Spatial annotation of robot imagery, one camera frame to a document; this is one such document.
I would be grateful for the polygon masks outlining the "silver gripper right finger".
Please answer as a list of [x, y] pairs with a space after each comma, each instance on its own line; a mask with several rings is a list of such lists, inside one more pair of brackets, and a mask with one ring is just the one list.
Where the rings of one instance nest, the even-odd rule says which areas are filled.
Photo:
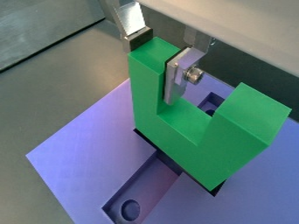
[[180, 99], [187, 84], [198, 85], [205, 71], [199, 68], [202, 57], [207, 54], [213, 36], [186, 27], [183, 40], [191, 46], [184, 47], [166, 62], [163, 100], [168, 105]]

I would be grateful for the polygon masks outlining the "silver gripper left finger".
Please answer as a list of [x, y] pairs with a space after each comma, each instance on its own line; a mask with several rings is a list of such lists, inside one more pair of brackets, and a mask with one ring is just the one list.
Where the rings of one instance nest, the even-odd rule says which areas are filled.
[[146, 25], [140, 3], [136, 0], [104, 0], [120, 31], [123, 48], [131, 53], [154, 38], [154, 29]]

